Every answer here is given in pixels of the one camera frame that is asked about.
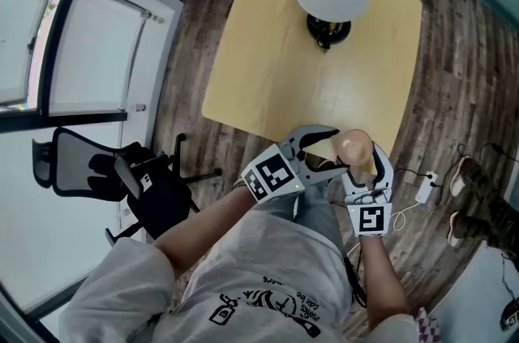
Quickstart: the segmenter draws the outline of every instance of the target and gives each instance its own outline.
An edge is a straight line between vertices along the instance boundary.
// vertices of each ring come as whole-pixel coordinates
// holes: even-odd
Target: wooden table
[[[370,0],[348,38],[324,52],[296,0],[234,0],[202,114],[276,142],[301,125],[360,128],[389,155],[421,18],[419,0]],[[308,151],[337,156],[329,140]]]

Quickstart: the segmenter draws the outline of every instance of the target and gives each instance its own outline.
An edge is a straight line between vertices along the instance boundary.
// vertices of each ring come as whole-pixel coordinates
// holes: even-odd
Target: power adapter
[[[429,199],[431,195],[431,191],[436,187],[436,179],[438,178],[438,174],[432,171],[426,172],[426,176],[422,180],[422,185],[418,189],[418,193],[414,197],[419,204],[424,204]]]

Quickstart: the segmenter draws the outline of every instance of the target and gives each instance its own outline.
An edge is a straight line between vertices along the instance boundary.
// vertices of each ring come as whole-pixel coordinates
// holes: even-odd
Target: wood plank floor
[[[515,156],[518,139],[519,36],[476,0],[422,0],[422,31],[410,97],[391,161],[395,167],[419,172],[434,170],[441,181],[458,158],[457,145],[477,156],[487,141]],[[185,10],[166,72],[154,133],[153,148],[173,153],[174,138],[185,132],[182,169],[197,174],[221,167],[224,177],[191,185],[195,202],[204,208],[227,193],[241,169],[270,142],[201,115],[205,88],[232,0],[185,0]],[[483,164],[504,189],[512,163],[491,150]],[[396,175],[393,208],[414,203],[422,179]],[[426,206],[406,213],[401,232],[384,241],[391,260],[416,310],[431,309],[469,263],[478,244],[463,242],[452,249],[446,242],[448,219],[455,210],[478,214],[469,192],[458,198],[440,189]],[[340,183],[330,200],[343,202]],[[356,243],[345,210],[336,207],[346,248]],[[350,257],[357,260],[357,253]],[[190,273],[178,283],[183,293]],[[367,332],[366,312],[358,305],[344,324],[348,341]]]

